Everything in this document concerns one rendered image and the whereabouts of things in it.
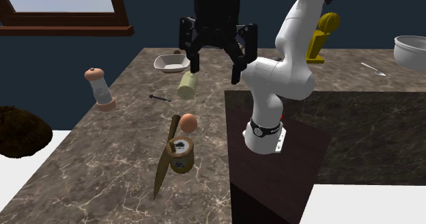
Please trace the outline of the brown wooden knife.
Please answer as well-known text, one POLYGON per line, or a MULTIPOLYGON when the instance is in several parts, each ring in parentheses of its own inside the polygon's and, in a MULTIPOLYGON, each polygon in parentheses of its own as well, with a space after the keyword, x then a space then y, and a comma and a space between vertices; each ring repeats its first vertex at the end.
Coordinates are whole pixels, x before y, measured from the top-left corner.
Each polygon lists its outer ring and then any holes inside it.
POLYGON ((153 200, 156 199, 156 196, 162 186, 163 180, 169 168, 169 157, 167 155, 167 146, 169 145, 170 140, 172 140, 172 138, 174 138, 175 136, 175 132, 180 122, 180 118, 181 118, 180 115, 173 115, 171 119, 171 125, 169 127, 167 142, 165 144, 161 157, 158 161, 158 166, 156 169, 156 176, 155 176, 154 190, 153 190, 153 200))

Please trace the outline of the dark brown furry cushion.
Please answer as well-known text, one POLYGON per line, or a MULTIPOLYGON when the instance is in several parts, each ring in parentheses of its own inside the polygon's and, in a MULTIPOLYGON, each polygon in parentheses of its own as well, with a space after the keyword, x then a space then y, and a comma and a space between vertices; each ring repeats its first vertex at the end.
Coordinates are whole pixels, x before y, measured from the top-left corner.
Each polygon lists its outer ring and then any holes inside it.
POLYGON ((33 156, 53 138, 40 117, 11 106, 0 106, 0 154, 8 158, 33 156))

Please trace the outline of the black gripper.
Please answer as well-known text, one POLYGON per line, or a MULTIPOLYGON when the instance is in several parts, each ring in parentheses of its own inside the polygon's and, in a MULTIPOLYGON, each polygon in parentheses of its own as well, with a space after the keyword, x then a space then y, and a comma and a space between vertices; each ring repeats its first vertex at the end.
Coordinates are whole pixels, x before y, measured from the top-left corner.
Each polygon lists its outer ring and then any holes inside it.
POLYGON ((190 72, 199 71, 199 51, 203 46, 226 48, 231 58, 231 84, 240 82, 241 72, 257 59, 258 26, 249 24, 238 30, 244 40, 244 52, 236 40, 240 0, 194 0, 195 27, 189 17, 181 17, 179 48, 186 52, 190 72), (197 36, 193 38, 193 29, 197 36))

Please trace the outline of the dark red robot stand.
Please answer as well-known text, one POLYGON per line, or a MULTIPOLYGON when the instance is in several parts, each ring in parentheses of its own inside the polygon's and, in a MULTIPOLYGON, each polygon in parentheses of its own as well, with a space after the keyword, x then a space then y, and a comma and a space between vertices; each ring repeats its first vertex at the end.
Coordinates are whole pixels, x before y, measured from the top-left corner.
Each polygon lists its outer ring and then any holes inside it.
POLYGON ((242 135, 253 111, 248 91, 225 91, 232 224, 299 224, 331 135, 293 118, 301 101, 283 100, 281 152, 250 151, 242 135))

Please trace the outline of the large white bowl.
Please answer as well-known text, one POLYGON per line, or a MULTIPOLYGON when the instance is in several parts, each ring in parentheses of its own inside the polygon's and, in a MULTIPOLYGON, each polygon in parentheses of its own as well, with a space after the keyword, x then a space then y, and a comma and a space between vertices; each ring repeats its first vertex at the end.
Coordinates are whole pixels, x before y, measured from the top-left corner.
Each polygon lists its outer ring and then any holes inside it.
POLYGON ((413 71, 426 72, 426 37, 397 36, 393 51, 396 63, 413 71))

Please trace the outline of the silver spoon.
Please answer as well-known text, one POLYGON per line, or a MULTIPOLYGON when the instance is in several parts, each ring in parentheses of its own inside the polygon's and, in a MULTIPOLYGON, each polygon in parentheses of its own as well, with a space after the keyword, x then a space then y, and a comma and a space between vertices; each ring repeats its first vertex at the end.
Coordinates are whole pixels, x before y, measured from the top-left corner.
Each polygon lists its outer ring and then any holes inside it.
POLYGON ((366 63, 363 63, 363 62, 361 62, 361 64, 362 64, 363 66, 367 67, 367 68, 370 68, 370 69, 374 70, 374 71, 375 71, 375 73, 376 73, 378 76, 386 76, 386 74, 384 74, 383 72, 379 71, 377 68, 374 68, 374 67, 372 67, 372 66, 370 66, 370 65, 368 65, 368 64, 366 64, 366 63))

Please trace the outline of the glass grinder with tan caps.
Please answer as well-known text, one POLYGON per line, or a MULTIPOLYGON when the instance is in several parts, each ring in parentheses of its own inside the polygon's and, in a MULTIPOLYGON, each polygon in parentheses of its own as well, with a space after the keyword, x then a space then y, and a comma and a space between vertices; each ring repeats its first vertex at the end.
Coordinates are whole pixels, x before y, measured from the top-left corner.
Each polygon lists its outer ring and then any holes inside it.
POLYGON ((84 77, 91 85, 98 109, 104 112, 112 111, 116 107, 116 102, 104 79, 104 71, 100 68, 90 68, 84 77))

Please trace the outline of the brown egg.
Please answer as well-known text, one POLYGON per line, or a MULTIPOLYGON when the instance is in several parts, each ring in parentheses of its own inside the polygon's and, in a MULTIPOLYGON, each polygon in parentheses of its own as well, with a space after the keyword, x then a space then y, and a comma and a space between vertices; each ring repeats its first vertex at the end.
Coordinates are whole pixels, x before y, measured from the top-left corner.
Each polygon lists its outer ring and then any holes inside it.
POLYGON ((180 119, 180 128, 185 133, 192 133, 197 129, 197 118, 191 114, 186 113, 180 119))

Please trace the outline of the pale green cylinder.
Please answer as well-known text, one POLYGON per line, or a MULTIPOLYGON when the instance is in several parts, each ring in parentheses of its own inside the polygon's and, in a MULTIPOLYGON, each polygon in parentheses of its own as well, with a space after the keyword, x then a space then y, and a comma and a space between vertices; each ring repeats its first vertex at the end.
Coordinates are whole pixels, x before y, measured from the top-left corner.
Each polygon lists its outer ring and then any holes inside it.
POLYGON ((198 76, 190 71, 185 72, 177 88, 177 95, 182 100, 192 100, 195 96, 198 76))

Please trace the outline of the brown framed window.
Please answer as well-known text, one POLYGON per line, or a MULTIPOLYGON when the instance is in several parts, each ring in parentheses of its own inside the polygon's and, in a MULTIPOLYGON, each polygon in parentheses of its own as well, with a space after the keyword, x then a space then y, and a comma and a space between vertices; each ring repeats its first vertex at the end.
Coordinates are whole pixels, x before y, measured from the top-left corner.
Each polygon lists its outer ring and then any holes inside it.
POLYGON ((0 36, 131 36, 124 0, 0 0, 0 36))

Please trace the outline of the yellow trophy figure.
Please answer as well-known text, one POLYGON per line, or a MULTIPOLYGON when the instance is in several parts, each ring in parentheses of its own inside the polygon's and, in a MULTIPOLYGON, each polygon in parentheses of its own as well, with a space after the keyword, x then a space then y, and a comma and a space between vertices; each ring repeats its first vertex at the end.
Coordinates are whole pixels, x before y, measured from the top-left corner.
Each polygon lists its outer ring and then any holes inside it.
POLYGON ((307 49, 306 61, 308 64, 324 63, 324 59, 319 56, 319 53, 329 35, 339 27, 340 23, 340 16, 335 12, 325 13, 319 19, 317 29, 314 31, 307 49))

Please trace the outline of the white square bowl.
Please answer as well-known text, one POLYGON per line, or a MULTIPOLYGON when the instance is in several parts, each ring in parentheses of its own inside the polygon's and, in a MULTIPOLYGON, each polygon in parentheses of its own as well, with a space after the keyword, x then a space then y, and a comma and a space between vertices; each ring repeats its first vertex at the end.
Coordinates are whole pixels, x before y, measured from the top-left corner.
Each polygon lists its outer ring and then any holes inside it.
POLYGON ((190 61, 184 54, 159 55, 154 60, 154 68, 164 73, 179 73, 189 67, 190 61))

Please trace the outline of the yellow jar with wooden spoon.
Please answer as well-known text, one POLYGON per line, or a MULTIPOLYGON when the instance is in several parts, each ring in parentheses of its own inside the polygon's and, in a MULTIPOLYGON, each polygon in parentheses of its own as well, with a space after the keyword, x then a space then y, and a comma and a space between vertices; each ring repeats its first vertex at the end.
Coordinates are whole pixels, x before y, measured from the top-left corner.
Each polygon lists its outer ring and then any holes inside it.
POLYGON ((169 164, 176 173, 189 172, 195 162, 194 143, 189 137, 174 137, 166 146, 169 164))

